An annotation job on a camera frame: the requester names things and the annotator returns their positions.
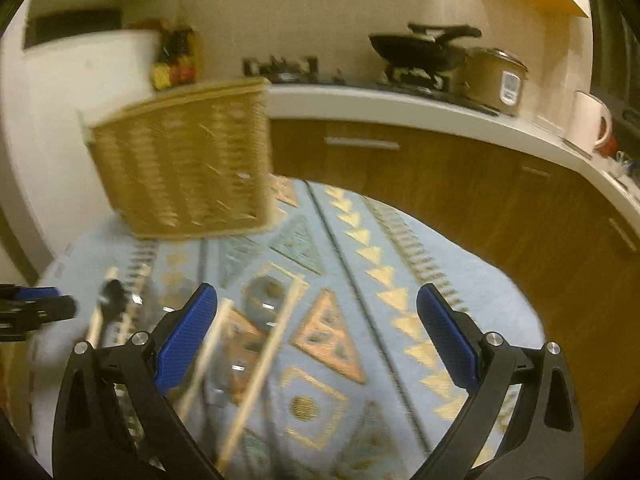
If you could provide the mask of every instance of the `wicker basket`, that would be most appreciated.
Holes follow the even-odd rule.
[[[140,238],[268,228],[268,81],[166,92],[93,126],[88,148],[111,206]]]

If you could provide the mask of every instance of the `yellow circle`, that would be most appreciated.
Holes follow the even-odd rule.
[[[311,420],[318,414],[318,406],[311,397],[307,396],[293,397],[289,409],[298,420]]]

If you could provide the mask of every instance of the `silver screw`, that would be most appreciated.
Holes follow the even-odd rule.
[[[500,346],[503,342],[504,339],[502,338],[502,336],[500,334],[498,334],[497,332],[489,332],[486,335],[486,341],[491,345],[491,346]]]
[[[554,343],[553,341],[546,344],[546,349],[549,350],[553,355],[558,355],[560,353],[560,345],[558,343]]]
[[[88,349],[89,349],[89,345],[86,341],[81,341],[79,343],[76,343],[76,346],[74,346],[74,352],[78,355],[84,354]]]
[[[131,342],[135,346],[142,346],[146,344],[147,341],[149,341],[149,334],[147,332],[136,332],[131,336]]]

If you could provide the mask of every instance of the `white pitcher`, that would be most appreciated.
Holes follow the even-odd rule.
[[[597,97],[576,91],[564,142],[591,158],[593,150],[609,142],[612,133],[613,118],[607,106]]]

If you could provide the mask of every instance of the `black wok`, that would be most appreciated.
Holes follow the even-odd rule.
[[[469,25],[445,27],[409,23],[408,27],[413,34],[371,34],[371,45],[393,67],[420,68],[432,75],[453,70],[465,60],[466,49],[449,44],[449,41],[482,36],[478,28]],[[431,39],[426,35],[427,31],[440,35]]]

